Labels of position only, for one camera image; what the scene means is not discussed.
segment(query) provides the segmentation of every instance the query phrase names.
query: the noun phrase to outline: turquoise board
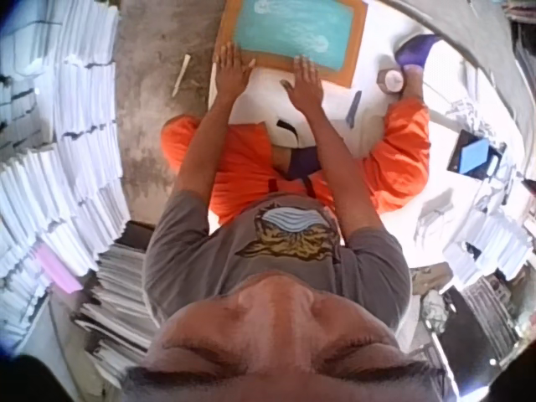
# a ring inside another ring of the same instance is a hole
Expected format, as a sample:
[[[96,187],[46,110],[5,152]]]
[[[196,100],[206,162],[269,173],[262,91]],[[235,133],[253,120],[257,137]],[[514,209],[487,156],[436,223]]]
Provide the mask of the turquoise board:
[[[244,0],[234,41],[242,49],[295,57],[339,71],[353,9],[335,0]]]

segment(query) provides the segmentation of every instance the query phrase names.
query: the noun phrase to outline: purple cloth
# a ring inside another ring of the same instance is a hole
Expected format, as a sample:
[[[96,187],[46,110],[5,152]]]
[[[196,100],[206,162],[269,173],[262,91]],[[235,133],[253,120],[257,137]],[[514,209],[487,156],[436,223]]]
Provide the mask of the purple cloth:
[[[70,273],[65,264],[45,243],[40,243],[35,248],[34,255],[49,278],[63,291],[72,293],[82,289],[82,285],[78,280]]]
[[[441,38],[436,35],[418,35],[408,40],[394,54],[394,59],[400,67],[406,65],[419,65],[425,68],[426,60],[430,54],[432,46]]]
[[[292,149],[291,163],[288,167],[286,179],[306,178],[320,169],[317,147],[294,148]]]

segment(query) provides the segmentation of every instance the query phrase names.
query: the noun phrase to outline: gray floor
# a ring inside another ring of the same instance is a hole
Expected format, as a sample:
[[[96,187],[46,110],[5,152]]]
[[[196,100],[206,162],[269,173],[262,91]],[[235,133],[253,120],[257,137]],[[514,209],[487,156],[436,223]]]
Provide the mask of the gray floor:
[[[441,33],[473,64],[492,72],[533,147],[534,115],[515,67],[508,23],[489,0],[385,0]],[[123,0],[116,45],[117,112],[124,189],[134,220],[155,224],[173,184],[159,133],[172,116],[206,112],[209,69],[224,0]],[[183,56],[192,61],[171,98]]]
[[[116,43],[116,98],[123,188],[134,220],[155,224],[173,183],[160,129],[206,112],[214,41],[224,0],[124,0]],[[171,94],[185,54],[192,59]]]

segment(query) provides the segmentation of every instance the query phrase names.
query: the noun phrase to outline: gray t-shirt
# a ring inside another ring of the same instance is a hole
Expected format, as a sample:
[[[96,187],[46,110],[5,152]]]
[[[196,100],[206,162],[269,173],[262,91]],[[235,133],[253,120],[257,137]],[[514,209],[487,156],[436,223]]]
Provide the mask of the gray t-shirt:
[[[318,201],[276,193],[209,236],[203,201],[180,191],[167,202],[147,250],[146,304],[162,323],[189,303],[273,270],[353,300],[393,330],[410,300],[410,270],[384,229],[357,230],[342,246],[337,223]]]

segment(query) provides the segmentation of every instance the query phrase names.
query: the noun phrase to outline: white paper stack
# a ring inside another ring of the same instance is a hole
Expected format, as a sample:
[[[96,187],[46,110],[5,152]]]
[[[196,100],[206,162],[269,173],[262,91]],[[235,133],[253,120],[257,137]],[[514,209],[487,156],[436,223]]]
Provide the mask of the white paper stack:
[[[99,285],[92,291],[100,305],[86,303],[75,322],[104,339],[91,354],[95,366],[119,387],[128,367],[138,365],[151,344],[157,327],[149,316],[142,295],[144,254],[123,245],[113,245],[100,257]]]
[[[80,134],[116,119],[115,63],[91,68],[63,64],[57,71],[54,128]]]
[[[519,273],[533,252],[532,239],[527,231],[501,209],[486,215],[482,226],[473,226],[467,234],[467,242],[482,251],[477,265],[484,275],[498,268],[507,281]]]
[[[481,254],[475,259],[462,247],[465,243],[476,247]],[[472,210],[463,236],[443,251],[459,290],[482,276],[491,275],[496,269],[507,281],[512,280],[532,252],[532,240],[527,231],[501,209],[492,214]]]
[[[130,218],[115,124],[117,21],[117,8],[93,0],[22,0],[0,29],[0,332],[9,346],[50,280],[80,289],[75,277],[98,270]]]
[[[24,339],[39,300],[50,279],[32,255],[27,255],[10,271],[0,272],[0,311],[2,311],[2,344],[15,348]]]
[[[0,161],[44,143],[32,80],[0,84]]]
[[[0,29],[0,72],[24,80],[64,61],[108,64],[118,19],[93,0],[22,0]]]

